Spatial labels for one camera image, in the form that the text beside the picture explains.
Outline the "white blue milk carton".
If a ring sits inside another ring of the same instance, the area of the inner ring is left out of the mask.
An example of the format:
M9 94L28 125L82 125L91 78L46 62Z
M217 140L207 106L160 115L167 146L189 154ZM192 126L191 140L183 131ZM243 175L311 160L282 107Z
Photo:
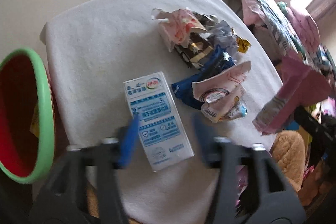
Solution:
M189 138L163 72L123 83L138 135L153 172L194 156Z

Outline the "pink white torn wrapper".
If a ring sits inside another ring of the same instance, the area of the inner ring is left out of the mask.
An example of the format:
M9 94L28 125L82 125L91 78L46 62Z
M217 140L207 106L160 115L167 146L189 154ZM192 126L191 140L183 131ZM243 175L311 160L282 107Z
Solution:
M213 123L223 117L240 101L246 93L243 82L251 69L251 62L234 65L209 79L193 82L193 96L203 103L201 112Z

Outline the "blue snack wrapper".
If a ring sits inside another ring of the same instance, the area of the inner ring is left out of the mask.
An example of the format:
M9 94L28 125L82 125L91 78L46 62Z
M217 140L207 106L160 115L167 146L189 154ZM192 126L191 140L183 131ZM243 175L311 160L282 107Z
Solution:
M220 45L217 45L209 60L197 74L171 84L175 97L185 105L201 110L203 102L194 98L192 83L214 77L234 65L232 57Z

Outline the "pink paper wrapper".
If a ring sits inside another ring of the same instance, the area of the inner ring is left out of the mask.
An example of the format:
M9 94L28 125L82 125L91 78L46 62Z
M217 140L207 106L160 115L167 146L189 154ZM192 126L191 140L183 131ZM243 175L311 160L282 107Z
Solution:
M176 45L187 48L191 33L207 32L204 25L189 9L178 9L172 12L152 9L151 18L158 20L159 34L169 52L172 52Z

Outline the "brown plush cushion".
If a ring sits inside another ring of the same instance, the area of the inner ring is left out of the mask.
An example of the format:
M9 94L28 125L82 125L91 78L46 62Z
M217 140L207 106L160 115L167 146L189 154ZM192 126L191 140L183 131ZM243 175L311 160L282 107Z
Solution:
M305 170L305 143L296 131L282 131L276 135L271 155L296 193L303 182Z

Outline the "brown gold snack wrapper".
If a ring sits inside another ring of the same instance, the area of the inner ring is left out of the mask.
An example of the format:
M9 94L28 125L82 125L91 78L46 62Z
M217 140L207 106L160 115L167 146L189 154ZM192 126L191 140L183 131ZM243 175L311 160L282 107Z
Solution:
M186 48L176 45L175 50L185 64L191 68L201 69L213 52L213 46L200 34L191 33L189 44Z

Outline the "yellow candy wrapper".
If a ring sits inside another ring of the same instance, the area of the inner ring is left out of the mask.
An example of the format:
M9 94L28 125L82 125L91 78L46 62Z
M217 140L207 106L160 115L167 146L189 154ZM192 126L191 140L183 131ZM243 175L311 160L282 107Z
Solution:
M236 43L238 45L238 52L240 52L240 53L245 54L249 50L249 48L251 47L251 44L248 40L242 39L240 37L236 38Z

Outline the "red bin with green rim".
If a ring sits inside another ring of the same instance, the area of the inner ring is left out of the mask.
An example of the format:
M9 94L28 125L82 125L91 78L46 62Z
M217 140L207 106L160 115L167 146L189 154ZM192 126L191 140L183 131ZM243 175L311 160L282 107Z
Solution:
M19 48L1 62L1 170L32 184L49 173L54 154L49 75L34 50Z

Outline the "crumpled white lavender paper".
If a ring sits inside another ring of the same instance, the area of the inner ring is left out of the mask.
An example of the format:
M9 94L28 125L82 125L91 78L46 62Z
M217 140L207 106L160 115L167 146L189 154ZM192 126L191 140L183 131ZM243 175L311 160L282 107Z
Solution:
M208 42L215 49L220 46L231 57L235 57L238 52L237 36L232 32L232 28L225 21L221 20L210 32L210 36L207 38Z

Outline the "pink cloth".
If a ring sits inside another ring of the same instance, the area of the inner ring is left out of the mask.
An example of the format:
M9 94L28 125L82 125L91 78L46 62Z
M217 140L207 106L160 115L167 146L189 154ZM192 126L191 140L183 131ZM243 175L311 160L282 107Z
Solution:
M252 122L262 134L281 131L297 107L308 107L323 101L332 92L321 73L297 59L283 57L281 72L284 80L282 87Z

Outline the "bed with plaid quilt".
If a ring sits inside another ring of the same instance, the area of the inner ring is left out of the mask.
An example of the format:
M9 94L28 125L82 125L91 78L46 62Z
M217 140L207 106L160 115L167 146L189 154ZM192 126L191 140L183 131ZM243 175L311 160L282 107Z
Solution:
M277 65L289 52L305 63L331 71L331 61L321 44L319 29L308 11L296 0L241 0L243 21L257 35L268 57Z

